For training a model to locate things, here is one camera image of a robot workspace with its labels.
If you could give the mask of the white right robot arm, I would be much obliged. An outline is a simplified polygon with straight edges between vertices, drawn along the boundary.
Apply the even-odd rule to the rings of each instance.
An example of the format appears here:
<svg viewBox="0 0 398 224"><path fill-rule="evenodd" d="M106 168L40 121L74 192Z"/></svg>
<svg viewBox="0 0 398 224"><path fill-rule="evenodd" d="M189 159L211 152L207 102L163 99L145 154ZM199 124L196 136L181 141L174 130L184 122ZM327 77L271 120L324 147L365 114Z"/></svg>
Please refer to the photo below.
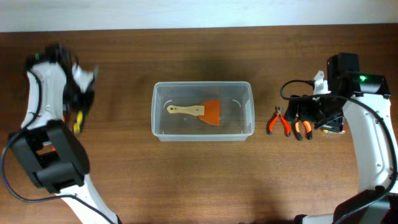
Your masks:
<svg viewBox="0 0 398 224"><path fill-rule="evenodd" d="M333 213L297 215L295 223L397 223L397 141L391 122L390 89L383 75L363 73L359 57L338 53L306 84L312 95L287 97L287 121L316 129L347 120L358 165L358 194Z"/></svg>

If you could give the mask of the orange scraper wooden handle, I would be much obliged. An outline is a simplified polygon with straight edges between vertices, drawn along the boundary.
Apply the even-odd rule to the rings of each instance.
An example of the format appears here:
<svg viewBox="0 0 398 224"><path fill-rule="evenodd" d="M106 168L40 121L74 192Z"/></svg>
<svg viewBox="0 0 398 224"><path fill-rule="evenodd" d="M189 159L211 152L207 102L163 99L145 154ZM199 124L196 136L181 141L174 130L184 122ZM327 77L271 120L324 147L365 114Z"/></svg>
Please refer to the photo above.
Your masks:
<svg viewBox="0 0 398 224"><path fill-rule="evenodd" d="M169 105L167 107L167 111L170 114L188 114L191 116L196 116L202 122L212 126L220 125L220 110L220 100L209 100L200 105L193 106Z"/></svg>

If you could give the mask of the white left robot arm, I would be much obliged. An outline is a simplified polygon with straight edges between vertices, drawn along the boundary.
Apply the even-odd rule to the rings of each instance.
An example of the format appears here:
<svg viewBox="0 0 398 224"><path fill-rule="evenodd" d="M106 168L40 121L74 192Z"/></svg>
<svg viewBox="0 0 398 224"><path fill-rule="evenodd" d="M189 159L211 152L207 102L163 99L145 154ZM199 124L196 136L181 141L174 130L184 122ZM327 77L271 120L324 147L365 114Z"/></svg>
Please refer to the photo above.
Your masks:
<svg viewBox="0 0 398 224"><path fill-rule="evenodd" d="M27 112L21 127L9 136L1 153L5 187L25 203L63 200L82 223L120 223L90 177L90 161L78 140L95 98L98 69L80 67L78 57L62 44L27 57ZM9 184L5 156L12 151L30 181L50 195L25 198Z"/></svg>

